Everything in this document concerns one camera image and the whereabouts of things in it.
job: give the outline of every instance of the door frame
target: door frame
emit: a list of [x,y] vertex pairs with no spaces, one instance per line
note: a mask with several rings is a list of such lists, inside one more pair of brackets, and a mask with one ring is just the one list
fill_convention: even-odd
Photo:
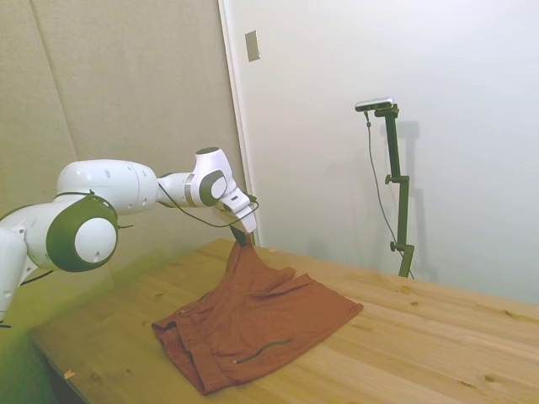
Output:
[[[245,177],[245,186],[247,192],[256,196],[256,189],[253,185],[252,171],[249,163],[251,162],[251,156],[248,148],[248,131],[244,120],[244,108],[240,91],[240,80],[237,76],[237,61],[234,60],[235,46],[230,40],[232,32],[232,22],[230,20],[230,8],[228,7],[227,0],[217,0],[219,4],[219,14],[221,16],[222,38],[225,45],[225,54],[227,56],[228,76],[230,79],[230,88],[232,90],[232,104],[234,106],[234,115],[236,118],[237,137],[239,139],[239,150],[242,156],[243,175]],[[253,232],[254,242],[257,245],[261,245],[260,241],[260,221],[257,221],[257,228]]]

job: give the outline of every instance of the orange cloth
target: orange cloth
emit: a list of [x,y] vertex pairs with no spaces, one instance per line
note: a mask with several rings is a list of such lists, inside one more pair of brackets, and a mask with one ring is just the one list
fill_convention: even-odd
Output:
[[277,370],[363,306],[292,268],[273,269],[236,243],[215,290],[154,323],[170,360],[208,394]]

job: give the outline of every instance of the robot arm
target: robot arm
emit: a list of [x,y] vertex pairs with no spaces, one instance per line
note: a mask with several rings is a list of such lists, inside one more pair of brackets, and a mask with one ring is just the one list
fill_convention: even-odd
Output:
[[82,272],[99,268],[114,254],[118,215],[167,207],[211,207],[237,231],[256,229],[250,198],[232,177],[217,147],[196,153],[191,173],[157,178],[135,162],[89,160],[66,166],[53,202],[0,218],[0,322],[15,290],[37,268]]

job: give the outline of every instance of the wooden table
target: wooden table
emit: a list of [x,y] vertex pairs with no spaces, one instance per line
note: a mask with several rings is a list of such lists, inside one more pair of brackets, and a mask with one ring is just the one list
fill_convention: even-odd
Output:
[[231,247],[212,242],[33,338],[89,403],[539,403],[539,307],[263,248],[270,266],[308,272],[365,310],[272,375],[201,396],[150,324],[212,290]]

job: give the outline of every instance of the black cable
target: black cable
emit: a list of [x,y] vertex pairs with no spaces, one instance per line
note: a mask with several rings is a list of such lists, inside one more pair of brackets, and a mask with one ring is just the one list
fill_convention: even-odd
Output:
[[20,284],[21,286],[23,284],[31,284],[32,282],[35,282],[36,280],[39,280],[41,278],[44,278],[45,276],[47,275],[50,275],[52,274],[54,271],[49,271],[49,272],[45,272],[44,274],[40,275],[40,276],[36,276],[35,278],[32,278],[32,279],[29,279],[29,280],[25,280],[22,284]]
[[183,210],[181,208],[180,205],[178,205],[176,203],[176,201],[174,199],[172,199],[172,197],[168,194],[168,192],[165,190],[165,188],[163,188],[163,186],[161,184],[159,184],[159,188],[165,193],[165,195],[167,195],[167,197],[171,200],[171,202],[174,204],[174,206],[176,206],[178,209],[180,209],[184,214],[186,214],[187,216],[189,217],[192,217],[193,219],[196,219],[198,221],[201,221],[202,223],[204,223],[205,225],[208,225],[208,226],[211,226],[211,227],[215,227],[215,228],[223,228],[223,227],[229,227],[235,223],[238,223],[239,221],[242,221],[243,219],[245,219],[247,216],[249,215],[252,215],[260,206],[260,204],[256,201],[256,200],[251,200],[251,202],[253,202],[254,204],[256,204],[256,207],[251,210],[249,213],[247,213],[246,215],[240,217],[239,219],[237,219],[236,221],[233,221],[231,223],[228,223],[226,225],[214,225],[213,223],[210,223],[209,221],[205,221],[203,219],[201,219],[200,217],[197,217],[195,215],[191,215],[189,212],[186,212],[185,210]]
[[63,195],[95,195],[95,192],[91,189],[89,192],[60,192],[57,196],[55,196],[55,198]]
[[[382,197],[380,196],[380,186],[378,185],[378,176],[376,175],[376,169],[374,168],[374,161],[372,159],[372,146],[371,146],[371,121],[369,120],[369,113],[367,111],[364,111],[365,117],[367,119],[367,130],[369,132],[369,158],[371,159],[371,167],[372,167],[372,174],[374,175],[374,184],[376,185],[376,196],[378,197],[378,204],[380,205],[380,209],[382,211],[382,215],[384,216],[384,221],[386,222],[387,228],[391,232],[391,237],[393,238],[393,242],[397,244],[397,238],[395,237],[395,233],[393,232],[393,229],[391,228],[391,225],[389,224],[389,220],[386,216],[386,210],[384,210],[384,206],[382,204]],[[401,251],[398,251],[399,254],[401,254],[401,258],[403,258],[403,253]],[[412,273],[412,269],[410,271],[410,276],[412,279],[415,279],[414,273]]]

